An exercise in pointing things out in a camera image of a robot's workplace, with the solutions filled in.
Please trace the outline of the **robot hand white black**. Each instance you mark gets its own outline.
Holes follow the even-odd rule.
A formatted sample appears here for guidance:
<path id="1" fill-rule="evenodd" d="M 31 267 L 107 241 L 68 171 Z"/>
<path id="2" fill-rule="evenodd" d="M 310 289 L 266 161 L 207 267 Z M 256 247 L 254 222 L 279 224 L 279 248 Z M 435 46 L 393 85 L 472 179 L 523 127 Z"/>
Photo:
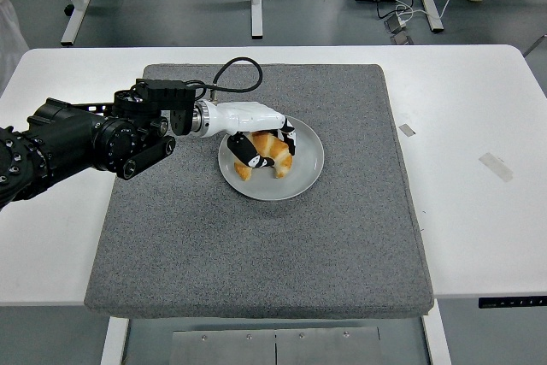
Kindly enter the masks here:
<path id="1" fill-rule="evenodd" d="M 245 132 L 277 130 L 279 139 L 288 144 L 289 153 L 296 151 L 296 131 L 281 113 L 258 102 L 218 103 L 203 101 L 201 136 L 211 137 L 217 133 L 229 135 L 229 150 L 247 167 L 273 166 L 274 155 L 262 156 L 244 135 Z"/>

